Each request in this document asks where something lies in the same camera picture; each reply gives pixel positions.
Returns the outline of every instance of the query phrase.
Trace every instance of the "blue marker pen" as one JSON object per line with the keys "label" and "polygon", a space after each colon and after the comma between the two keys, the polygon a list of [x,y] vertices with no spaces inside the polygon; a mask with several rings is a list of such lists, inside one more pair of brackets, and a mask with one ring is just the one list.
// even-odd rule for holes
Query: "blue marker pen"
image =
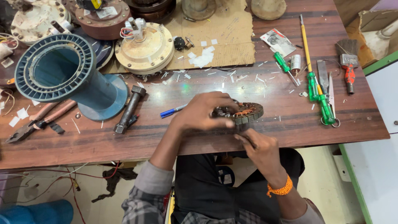
{"label": "blue marker pen", "polygon": [[163,113],[160,113],[160,116],[161,116],[162,118],[164,118],[164,117],[167,117],[167,116],[169,116],[169,115],[172,115],[174,112],[179,111],[179,110],[182,110],[182,109],[183,109],[185,106],[187,106],[187,105],[188,105],[188,104],[185,104],[185,105],[176,107],[176,108],[174,108],[174,109],[165,111],[165,112],[163,112]]}

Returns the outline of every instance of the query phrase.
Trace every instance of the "yellow screwdriver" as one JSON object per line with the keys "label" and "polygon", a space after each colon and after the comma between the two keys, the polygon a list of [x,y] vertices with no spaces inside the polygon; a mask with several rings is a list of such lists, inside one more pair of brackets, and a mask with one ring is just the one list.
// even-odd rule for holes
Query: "yellow screwdriver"
{"label": "yellow screwdriver", "polygon": [[302,21],[301,14],[300,14],[300,22],[301,22],[302,39],[304,41],[305,57],[307,59],[307,66],[309,71],[309,73],[307,74],[308,91],[310,95],[310,101],[314,101],[319,99],[319,95],[322,95],[322,89],[321,86],[318,84],[315,72],[312,71],[310,52],[308,50],[307,35],[305,34],[305,27],[304,27],[304,22]]}

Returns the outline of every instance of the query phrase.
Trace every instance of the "green screwdriver handle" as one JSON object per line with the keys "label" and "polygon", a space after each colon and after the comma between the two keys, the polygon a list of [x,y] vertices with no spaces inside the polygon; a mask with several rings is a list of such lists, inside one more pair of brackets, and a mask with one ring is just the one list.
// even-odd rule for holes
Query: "green screwdriver handle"
{"label": "green screwdriver handle", "polygon": [[319,95],[319,103],[321,104],[322,116],[324,118],[325,124],[336,123],[332,109],[330,108],[330,105],[327,102],[325,94]]}
{"label": "green screwdriver handle", "polygon": [[276,60],[278,61],[278,64],[282,66],[284,72],[290,71],[289,66],[286,65],[285,60],[283,59],[282,55],[279,52],[275,52],[274,54]]}
{"label": "green screwdriver handle", "polygon": [[310,95],[310,101],[319,99],[318,89],[316,87],[315,72],[309,72],[307,74],[308,79],[308,92]]}

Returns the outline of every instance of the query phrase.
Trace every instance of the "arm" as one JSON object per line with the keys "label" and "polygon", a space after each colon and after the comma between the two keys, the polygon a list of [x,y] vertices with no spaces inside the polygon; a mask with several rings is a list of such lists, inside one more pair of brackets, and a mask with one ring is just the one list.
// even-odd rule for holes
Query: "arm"
{"label": "arm", "polygon": [[[276,138],[268,137],[248,129],[235,135],[240,140],[248,157],[268,181],[272,189],[280,189],[286,185],[287,173],[279,158],[279,146]],[[306,201],[299,195],[295,187],[286,195],[276,195],[283,223],[323,223]]]}
{"label": "arm", "polygon": [[228,106],[237,111],[238,105],[227,93],[209,92],[196,95],[170,122],[162,140],[148,162],[144,164],[122,208],[123,224],[163,223],[163,197],[171,189],[181,136],[185,130],[233,128],[227,118],[210,118],[217,106]]}

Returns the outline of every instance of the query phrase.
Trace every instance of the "orange thread bracelet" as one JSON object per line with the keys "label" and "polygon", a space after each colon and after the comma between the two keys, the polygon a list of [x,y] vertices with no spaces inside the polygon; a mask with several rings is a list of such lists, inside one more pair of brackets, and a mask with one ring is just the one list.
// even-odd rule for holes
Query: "orange thread bracelet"
{"label": "orange thread bracelet", "polygon": [[269,194],[270,192],[271,192],[271,193],[274,193],[274,194],[276,194],[276,195],[287,195],[287,194],[290,192],[290,190],[292,189],[292,187],[293,187],[293,182],[292,182],[292,180],[290,179],[289,175],[287,175],[286,184],[285,184],[285,186],[282,187],[281,189],[274,190],[274,189],[272,189],[272,187],[269,185],[269,183],[267,184],[267,187],[268,187],[267,195],[268,195],[269,197],[271,197],[271,195]]}

